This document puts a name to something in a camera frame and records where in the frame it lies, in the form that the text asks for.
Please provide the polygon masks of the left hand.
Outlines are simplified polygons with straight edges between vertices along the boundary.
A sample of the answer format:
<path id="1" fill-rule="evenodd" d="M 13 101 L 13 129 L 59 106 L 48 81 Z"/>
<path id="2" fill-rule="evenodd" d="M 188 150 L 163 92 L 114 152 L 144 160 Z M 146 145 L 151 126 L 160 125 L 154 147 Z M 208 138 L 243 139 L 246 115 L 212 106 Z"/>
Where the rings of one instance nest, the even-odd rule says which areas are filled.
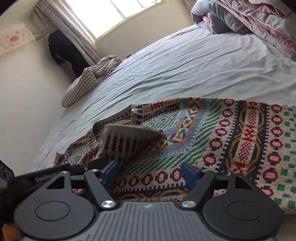
<path id="1" fill-rule="evenodd" d="M 1 188 L 1 240 L 21 240 L 21 234 L 14 218 L 14 204 L 10 201 L 6 187 Z"/>

